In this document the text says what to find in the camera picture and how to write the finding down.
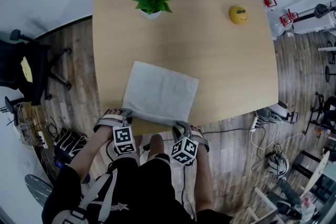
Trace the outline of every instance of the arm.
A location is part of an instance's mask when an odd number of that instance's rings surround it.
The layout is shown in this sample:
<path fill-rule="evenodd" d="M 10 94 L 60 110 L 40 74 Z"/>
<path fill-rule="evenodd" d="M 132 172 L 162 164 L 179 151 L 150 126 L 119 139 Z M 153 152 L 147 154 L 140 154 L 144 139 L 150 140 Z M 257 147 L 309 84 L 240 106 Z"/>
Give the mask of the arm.
<path fill-rule="evenodd" d="M 196 213 L 202 210 L 214 210 L 213 181 L 211 177 L 209 156 L 203 144 L 198 145 L 197 172 L 194 188 Z"/>
<path fill-rule="evenodd" d="M 99 149 L 110 139 L 113 139 L 112 128 L 108 126 L 100 127 L 82 150 L 73 158 L 69 167 L 77 172 L 81 182 L 89 173 L 93 159 Z"/>

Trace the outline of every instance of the power strip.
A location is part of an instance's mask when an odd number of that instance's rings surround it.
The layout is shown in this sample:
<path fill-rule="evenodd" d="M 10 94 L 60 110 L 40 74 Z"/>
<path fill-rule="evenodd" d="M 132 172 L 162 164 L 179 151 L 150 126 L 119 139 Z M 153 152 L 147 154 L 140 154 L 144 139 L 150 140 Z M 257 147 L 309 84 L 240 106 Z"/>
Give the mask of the power strip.
<path fill-rule="evenodd" d="M 254 133 L 256 131 L 256 128 L 259 128 L 261 125 L 261 120 L 258 119 L 256 116 L 254 116 L 253 123 L 251 125 L 250 132 Z"/>
<path fill-rule="evenodd" d="M 38 131 L 37 135 L 38 135 L 38 139 L 39 139 L 40 143 L 42 144 L 42 146 L 44 148 L 49 148 L 48 145 L 47 145 L 47 143 L 46 143 L 46 138 L 44 137 L 43 132 L 42 131 Z"/>

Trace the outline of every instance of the helmet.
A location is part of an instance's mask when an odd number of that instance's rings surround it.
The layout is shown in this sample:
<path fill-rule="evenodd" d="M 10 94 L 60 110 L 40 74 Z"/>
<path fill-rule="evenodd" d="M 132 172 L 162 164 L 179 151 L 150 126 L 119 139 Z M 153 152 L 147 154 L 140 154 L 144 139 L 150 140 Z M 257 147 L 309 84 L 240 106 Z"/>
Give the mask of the helmet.
<path fill-rule="evenodd" d="M 268 157 L 266 170 L 270 174 L 274 174 L 277 178 L 282 178 L 289 169 L 289 162 L 284 154 L 273 153 Z"/>

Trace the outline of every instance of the wooden floor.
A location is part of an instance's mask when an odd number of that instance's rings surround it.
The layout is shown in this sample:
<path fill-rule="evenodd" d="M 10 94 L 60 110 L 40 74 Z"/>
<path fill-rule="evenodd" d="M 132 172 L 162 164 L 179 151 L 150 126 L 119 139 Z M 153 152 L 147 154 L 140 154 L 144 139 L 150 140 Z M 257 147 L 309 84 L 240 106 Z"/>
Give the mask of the wooden floor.
<path fill-rule="evenodd" d="M 306 35 L 282 36 L 275 42 L 275 52 L 278 66 L 279 100 L 284 102 L 290 111 L 299 113 L 298 122 L 295 125 L 267 124 L 265 140 L 261 147 L 265 147 L 272 141 L 272 134 L 276 128 L 281 128 L 282 135 L 277 142 L 282 143 L 286 138 L 302 132 L 309 119 L 309 110 L 314 103 L 315 92 L 320 92 L 329 97 L 334 94 L 334 77 L 328 84 L 324 80 L 324 68 L 328 64 L 326 52 L 317 52 L 317 48 L 325 46 L 329 40 L 329 34 L 309 33 Z M 64 47 L 72 49 L 73 54 L 64 56 L 54 73 L 62 75 L 72 83 L 72 89 L 66 91 L 63 86 L 50 81 L 50 93 L 53 98 L 43 101 L 38 107 L 38 114 L 50 121 L 50 116 L 55 120 L 62 120 L 72 129 L 90 137 L 92 128 L 101 116 L 99 96 L 95 75 L 95 64 L 92 48 L 92 20 L 77 23 L 51 34 L 43 39 L 43 42 L 51 45 L 53 52 L 58 52 Z M 248 129 L 253 120 L 253 113 L 241 115 L 232 119 L 201 126 L 203 132 L 224 131 L 236 128 Z M 311 127 L 306 136 L 300 134 L 287 140 L 282 150 L 292 163 L 301 150 L 305 150 L 315 156 L 319 156 L 326 137 L 317 139 L 317 130 Z M 172 138 L 170 132 L 162 134 L 164 138 Z M 246 207 L 257 208 L 258 214 L 264 209 L 260 200 L 253 192 L 254 187 L 259 187 L 266 192 L 268 186 L 275 182 L 272 176 L 265 171 L 265 161 L 252 171 L 253 164 L 258 161 L 257 148 L 250 141 L 248 130 L 232 131 L 222 134 L 207 134 L 211 151 L 210 166 L 214 180 L 214 194 L 216 210 L 234 216 L 232 223 L 250 223 L 251 218 L 246 213 Z M 259 145 L 263 138 L 263 130 L 253 133 L 253 141 Z M 149 142 L 150 135 L 144 136 L 143 144 Z M 166 141 L 166 150 L 171 150 L 172 141 Z M 259 157 L 272 151 L 273 146 L 266 150 L 258 150 Z M 141 162 L 146 159 L 147 152 L 141 156 Z M 91 177 L 105 173 L 109 159 L 105 153 L 105 146 L 94 159 L 90 174 Z M 176 191 L 176 198 L 181 199 L 183 188 L 183 172 L 179 164 L 172 164 L 172 179 Z M 193 186 L 195 182 L 195 166 L 186 169 L 186 194 L 185 207 L 191 212 L 193 205 Z M 297 172 L 288 173 L 288 182 L 298 192 L 300 186 L 305 186 L 307 180 Z"/>

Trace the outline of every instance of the yellow fruit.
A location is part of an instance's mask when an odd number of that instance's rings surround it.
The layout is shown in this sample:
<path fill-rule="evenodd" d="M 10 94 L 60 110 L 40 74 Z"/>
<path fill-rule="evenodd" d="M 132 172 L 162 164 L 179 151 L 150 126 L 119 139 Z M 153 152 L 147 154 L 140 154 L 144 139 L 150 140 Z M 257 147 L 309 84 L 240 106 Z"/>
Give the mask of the yellow fruit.
<path fill-rule="evenodd" d="M 242 7 L 231 7 L 229 10 L 229 16 L 236 24 L 243 25 L 247 22 L 247 11 Z"/>

